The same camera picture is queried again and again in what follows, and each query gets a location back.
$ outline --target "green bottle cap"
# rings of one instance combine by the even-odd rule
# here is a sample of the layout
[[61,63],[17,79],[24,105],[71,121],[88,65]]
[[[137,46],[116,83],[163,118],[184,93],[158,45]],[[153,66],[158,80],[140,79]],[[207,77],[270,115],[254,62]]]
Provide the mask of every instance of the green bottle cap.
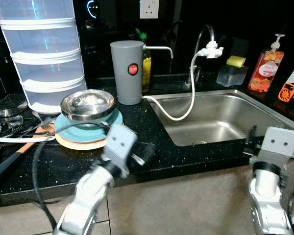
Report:
[[138,28],[136,28],[135,30],[136,30],[136,33],[138,34],[138,36],[139,36],[140,39],[143,40],[143,39],[146,39],[147,38],[147,34],[146,33],[141,33]]

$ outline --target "sink basin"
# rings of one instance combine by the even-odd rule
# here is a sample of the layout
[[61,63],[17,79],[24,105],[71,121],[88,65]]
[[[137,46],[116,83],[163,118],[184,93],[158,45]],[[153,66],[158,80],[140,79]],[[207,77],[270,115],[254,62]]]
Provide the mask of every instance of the sink basin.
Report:
[[[191,93],[154,95],[173,117],[182,116],[191,102]],[[167,118],[149,101],[167,133],[177,146],[244,139],[257,125],[256,136],[269,126],[294,130],[294,122],[238,90],[199,92],[191,113],[182,121]]]

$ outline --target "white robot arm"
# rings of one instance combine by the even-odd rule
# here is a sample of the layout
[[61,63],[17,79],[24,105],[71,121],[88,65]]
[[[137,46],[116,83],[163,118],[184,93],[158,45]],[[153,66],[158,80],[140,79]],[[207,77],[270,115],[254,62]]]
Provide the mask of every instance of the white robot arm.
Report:
[[294,158],[294,131],[268,128],[258,156],[250,159],[254,178],[249,193],[254,202],[251,211],[256,235],[293,235],[281,206],[290,158]]
[[85,174],[76,185],[74,200],[64,210],[54,235],[88,235],[96,220],[97,208],[105,198],[114,178],[126,177],[127,158],[136,134],[126,126],[112,126],[107,145],[101,156],[103,162]]

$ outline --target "wall socket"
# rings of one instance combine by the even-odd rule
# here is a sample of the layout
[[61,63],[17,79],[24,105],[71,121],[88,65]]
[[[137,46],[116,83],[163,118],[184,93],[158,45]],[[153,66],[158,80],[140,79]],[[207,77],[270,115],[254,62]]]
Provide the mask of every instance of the wall socket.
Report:
[[140,18],[157,19],[159,0],[140,0]]

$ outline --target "white food storage container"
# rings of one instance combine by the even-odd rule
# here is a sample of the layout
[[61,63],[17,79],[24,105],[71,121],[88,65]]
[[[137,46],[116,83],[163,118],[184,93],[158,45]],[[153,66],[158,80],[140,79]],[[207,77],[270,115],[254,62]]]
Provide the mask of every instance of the white food storage container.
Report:
[[28,88],[62,88],[84,76],[80,49],[49,59],[27,59],[28,56],[19,55],[11,54],[11,57],[22,85]]
[[23,87],[29,108],[41,114],[60,113],[60,103],[66,96],[86,89],[87,87],[84,79],[73,88],[70,87],[69,90],[53,93],[35,93],[27,91],[25,87]]
[[41,21],[1,21],[10,52],[45,58],[46,53],[61,56],[79,48],[75,19]]
[[0,20],[74,18],[72,0],[0,0]]

